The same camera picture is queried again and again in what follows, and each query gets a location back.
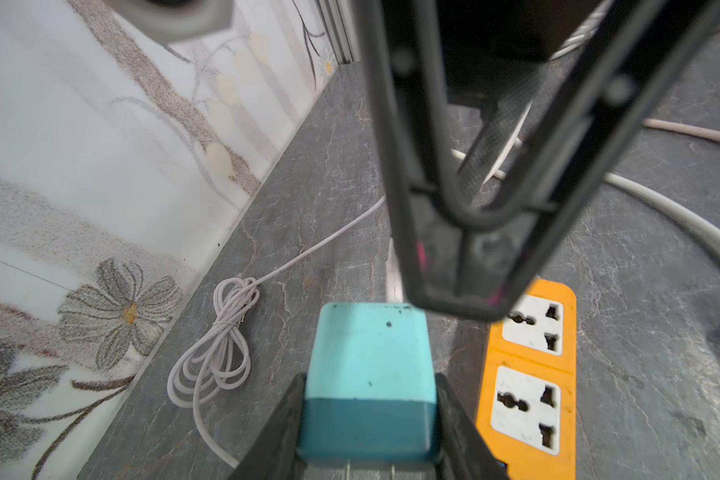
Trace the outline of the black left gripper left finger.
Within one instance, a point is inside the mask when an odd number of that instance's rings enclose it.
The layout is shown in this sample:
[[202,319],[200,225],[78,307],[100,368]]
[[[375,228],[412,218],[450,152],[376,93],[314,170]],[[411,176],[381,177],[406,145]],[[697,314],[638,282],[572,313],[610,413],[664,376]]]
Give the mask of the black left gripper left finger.
[[298,457],[306,374],[299,373],[285,390],[248,453],[229,480],[302,479],[306,464]]

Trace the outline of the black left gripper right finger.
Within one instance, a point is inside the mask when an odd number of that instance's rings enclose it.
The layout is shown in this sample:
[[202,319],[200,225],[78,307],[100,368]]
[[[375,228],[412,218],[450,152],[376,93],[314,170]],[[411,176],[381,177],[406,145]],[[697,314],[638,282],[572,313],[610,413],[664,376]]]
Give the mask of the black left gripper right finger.
[[509,480],[506,466],[494,457],[444,374],[435,375],[435,386],[441,448],[436,478]]

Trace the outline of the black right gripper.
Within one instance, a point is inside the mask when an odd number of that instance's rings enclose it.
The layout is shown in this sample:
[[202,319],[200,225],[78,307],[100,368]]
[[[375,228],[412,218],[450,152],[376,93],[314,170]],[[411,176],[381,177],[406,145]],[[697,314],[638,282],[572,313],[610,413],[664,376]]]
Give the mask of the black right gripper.
[[[612,173],[637,131],[649,124],[659,97],[720,29],[720,1],[615,1],[607,10],[608,5],[354,2],[392,237],[404,290],[415,306],[483,321],[502,319],[602,183],[699,232],[720,253],[719,228]],[[488,295],[468,300],[458,297],[454,286],[438,286],[455,271],[458,256],[451,254],[446,269],[437,270],[425,247],[430,233],[417,217],[434,215],[455,231],[464,228],[445,122],[447,98],[482,108],[526,76],[535,82],[579,28],[599,21],[606,10],[503,180],[500,194],[510,215],[487,233],[462,239],[465,281],[488,287]]]

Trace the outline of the orange power strip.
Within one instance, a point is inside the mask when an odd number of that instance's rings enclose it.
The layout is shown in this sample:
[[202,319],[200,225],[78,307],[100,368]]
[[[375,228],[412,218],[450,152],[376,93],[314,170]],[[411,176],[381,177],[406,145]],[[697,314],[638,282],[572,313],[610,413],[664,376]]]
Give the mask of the orange power strip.
[[491,325],[475,424],[512,479],[576,476],[577,302],[538,279]]

